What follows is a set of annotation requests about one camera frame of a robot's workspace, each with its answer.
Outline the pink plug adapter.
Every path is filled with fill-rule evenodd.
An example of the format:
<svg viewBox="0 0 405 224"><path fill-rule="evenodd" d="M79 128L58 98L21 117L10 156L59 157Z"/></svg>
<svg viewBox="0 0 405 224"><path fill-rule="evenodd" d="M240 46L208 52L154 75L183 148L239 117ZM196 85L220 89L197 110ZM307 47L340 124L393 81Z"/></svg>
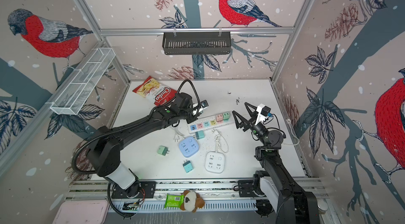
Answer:
<svg viewBox="0 0 405 224"><path fill-rule="evenodd" d="M222 123L224 120L223 114L217 114L216 115L216 122L217 123Z"/></svg>

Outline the teal plug adapter front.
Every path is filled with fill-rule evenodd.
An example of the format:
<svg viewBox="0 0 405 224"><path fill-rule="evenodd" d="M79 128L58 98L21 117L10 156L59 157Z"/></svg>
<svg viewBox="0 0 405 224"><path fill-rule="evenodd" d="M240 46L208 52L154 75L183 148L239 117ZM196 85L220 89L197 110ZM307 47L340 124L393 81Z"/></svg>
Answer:
<svg viewBox="0 0 405 224"><path fill-rule="evenodd" d="M194 170L194 167L193 167L192 163L190 161L188 161L188 160L185 161L182 166L183 166L186 173L189 173L192 170Z"/></svg>

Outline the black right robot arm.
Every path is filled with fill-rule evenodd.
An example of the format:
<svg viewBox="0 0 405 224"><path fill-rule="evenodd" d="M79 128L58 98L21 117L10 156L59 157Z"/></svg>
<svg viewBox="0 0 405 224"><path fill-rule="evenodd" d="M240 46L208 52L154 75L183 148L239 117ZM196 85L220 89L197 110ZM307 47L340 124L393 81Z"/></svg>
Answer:
<svg viewBox="0 0 405 224"><path fill-rule="evenodd" d="M250 118L246 119L233 111L236 128L250 130L252 137L262 143L255 148L255 158L264 169L257 171L253 186L257 194L265 195L276 213L277 224L319 224L320 214L317 198L305 191L290 175L283 164L279 150L286 134L280 129L267 128L270 118L277 119L271 108L244 103Z"/></svg>

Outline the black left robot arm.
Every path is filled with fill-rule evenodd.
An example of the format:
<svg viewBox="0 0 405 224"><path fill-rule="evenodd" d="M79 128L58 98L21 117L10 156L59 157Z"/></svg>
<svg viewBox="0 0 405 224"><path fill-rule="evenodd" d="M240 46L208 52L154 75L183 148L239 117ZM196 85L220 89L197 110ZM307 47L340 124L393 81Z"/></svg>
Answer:
<svg viewBox="0 0 405 224"><path fill-rule="evenodd" d="M121 161L121 150L134 141L178 124L181 120L191 123L198 119L209 106L206 100L197 99L180 89L167 103L154 107L150 113L132 123L112 129L100 128L100 134L92 137L77 149L71 160L71 168L77 174L96 174L108 181L107 201L110 207L123 218L132 218L130 213L121 212L112 203L111 188L118 186L128 198L146 193L133 171Z"/></svg>

